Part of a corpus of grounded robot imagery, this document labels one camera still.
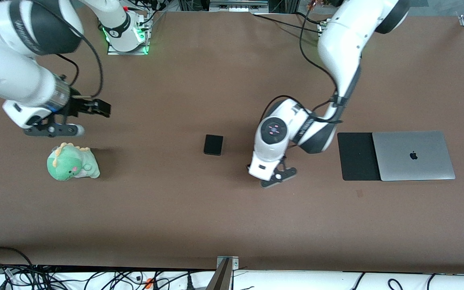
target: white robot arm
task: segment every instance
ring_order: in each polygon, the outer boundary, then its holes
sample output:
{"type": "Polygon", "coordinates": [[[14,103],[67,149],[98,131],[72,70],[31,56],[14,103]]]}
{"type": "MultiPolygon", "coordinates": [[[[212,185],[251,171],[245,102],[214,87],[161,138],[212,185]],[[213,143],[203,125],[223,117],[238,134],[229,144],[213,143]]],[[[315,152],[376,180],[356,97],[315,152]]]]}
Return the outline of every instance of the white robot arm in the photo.
{"type": "Polygon", "coordinates": [[[330,145],[337,124],[357,84],[361,52],[374,32],[388,33],[398,27],[409,11],[409,0],[342,0],[327,23],[317,45],[318,55],[337,85],[324,116],[295,99],[275,103],[259,123],[249,173],[263,180],[263,187],[294,177],[294,168],[278,169],[292,141],[309,154],[330,145]]]}
{"type": "MultiPolygon", "coordinates": [[[[118,31],[108,37],[114,48],[129,51],[140,44],[136,13],[124,11],[118,0],[84,2],[105,28],[118,31]]],[[[79,95],[74,88],[35,61],[37,55],[71,53],[80,44],[81,36],[51,13],[83,33],[70,0],[0,2],[0,97],[6,99],[6,114],[27,135],[80,136],[83,127],[66,124],[66,118],[79,112],[109,117],[110,105],[73,97],[79,95]],[[55,114],[64,116],[61,124],[55,122],[55,114]]]]}

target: silver laptop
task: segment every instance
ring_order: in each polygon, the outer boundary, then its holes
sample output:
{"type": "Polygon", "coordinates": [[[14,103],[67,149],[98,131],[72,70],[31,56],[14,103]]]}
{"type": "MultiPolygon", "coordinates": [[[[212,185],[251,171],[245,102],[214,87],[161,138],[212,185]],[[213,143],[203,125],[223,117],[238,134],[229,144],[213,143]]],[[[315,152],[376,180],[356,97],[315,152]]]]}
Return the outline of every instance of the silver laptop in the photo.
{"type": "Polygon", "coordinates": [[[375,132],[372,137],[383,181],[456,178],[440,131],[375,132]]]}

